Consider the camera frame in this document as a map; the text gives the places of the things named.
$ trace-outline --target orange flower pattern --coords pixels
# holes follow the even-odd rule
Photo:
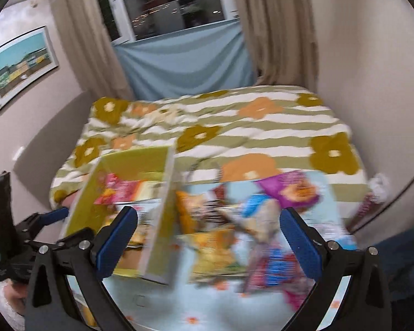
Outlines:
[[[179,244],[172,244],[170,245],[170,249],[174,251],[178,251],[181,249],[181,246]]]
[[[218,291],[226,291],[229,289],[229,283],[225,280],[215,283],[214,288]]]
[[[275,105],[275,103],[268,97],[258,97],[248,105],[242,107],[238,111],[241,117],[250,117],[254,119],[264,118],[270,113],[280,113],[283,107]]]
[[[191,325],[197,325],[200,323],[200,320],[197,317],[187,317],[186,322]]]
[[[340,306],[340,301],[338,300],[333,301],[330,305],[331,308],[339,308],[339,306]]]
[[[236,182],[272,177],[282,171],[276,168],[276,161],[261,153],[250,153],[222,166],[221,182]]]
[[[144,117],[148,113],[156,111],[157,107],[154,103],[135,102],[132,105],[131,114],[135,116]]]
[[[136,134],[131,134],[126,137],[118,137],[112,139],[112,149],[128,150],[132,147],[133,141],[136,139]]]

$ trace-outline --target window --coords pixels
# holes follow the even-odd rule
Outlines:
[[[233,0],[98,0],[113,43],[135,41],[236,16]]]
[[[116,26],[115,19],[110,8],[109,0],[98,0],[98,4],[100,5],[103,21],[107,27],[107,31],[109,32],[111,40],[114,41],[116,39],[119,39],[120,32]]]

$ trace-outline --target purple snack bag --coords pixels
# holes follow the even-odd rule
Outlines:
[[[317,188],[301,170],[281,173],[255,181],[270,197],[279,201],[281,208],[307,209],[319,201]]]

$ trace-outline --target white cloth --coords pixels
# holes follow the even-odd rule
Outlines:
[[[15,331],[24,331],[25,330],[25,319],[22,315],[18,314],[11,307],[9,302],[6,300],[3,288],[6,286],[7,281],[0,282],[0,312],[8,322],[8,324]]]

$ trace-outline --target floral comforter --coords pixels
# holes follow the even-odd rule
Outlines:
[[[71,156],[51,185],[52,207],[80,189],[100,155],[175,144],[193,183],[252,180],[293,169],[327,174],[339,213],[349,217],[367,192],[350,128],[315,94],[297,86],[256,86],[199,96],[96,101]]]

